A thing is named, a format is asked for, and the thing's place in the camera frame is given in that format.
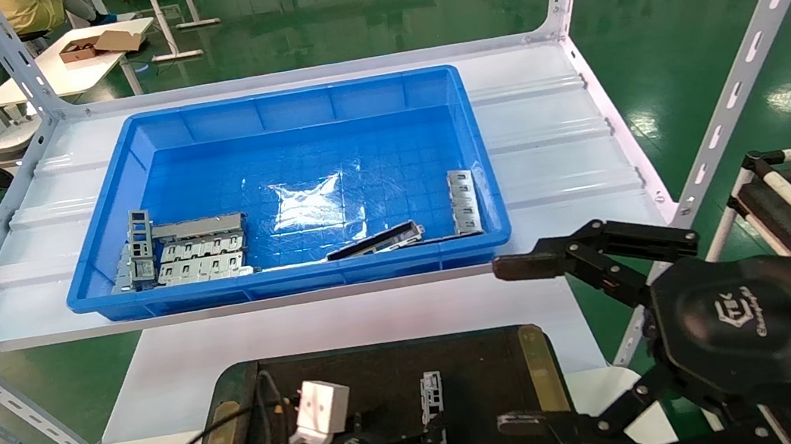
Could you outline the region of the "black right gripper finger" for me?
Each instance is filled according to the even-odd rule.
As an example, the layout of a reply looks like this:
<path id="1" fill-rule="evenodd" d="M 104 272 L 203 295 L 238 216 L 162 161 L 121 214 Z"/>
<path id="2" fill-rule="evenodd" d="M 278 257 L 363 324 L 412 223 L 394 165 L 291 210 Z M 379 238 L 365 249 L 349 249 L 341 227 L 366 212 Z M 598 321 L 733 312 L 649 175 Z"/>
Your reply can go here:
<path id="1" fill-rule="evenodd" d="M 674 227 L 591 220 L 567 236 L 541 238 L 528 253 L 498 255 L 499 280 L 572 276 L 629 307 L 650 305 L 648 278 L 621 258 L 674 263 L 697 256 L 696 232 Z"/>
<path id="2" fill-rule="evenodd" d="M 670 391 L 701 401 L 698 375 L 673 364 L 656 364 L 601 414 L 567 410 L 510 411 L 498 416 L 499 432 L 507 436 L 545 436 L 551 444 L 642 444 L 631 438 L 626 429 Z M 691 438 L 668 444 L 702 443 Z"/>

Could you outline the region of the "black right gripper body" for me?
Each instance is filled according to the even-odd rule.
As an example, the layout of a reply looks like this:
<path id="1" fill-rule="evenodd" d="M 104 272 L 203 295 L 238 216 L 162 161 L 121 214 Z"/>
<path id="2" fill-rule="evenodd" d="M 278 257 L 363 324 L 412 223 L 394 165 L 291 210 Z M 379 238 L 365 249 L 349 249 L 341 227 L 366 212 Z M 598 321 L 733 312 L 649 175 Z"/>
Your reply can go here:
<path id="1" fill-rule="evenodd" d="M 715 396 L 791 394 L 791 257 L 674 262 L 649 287 L 670 363 Z"/>

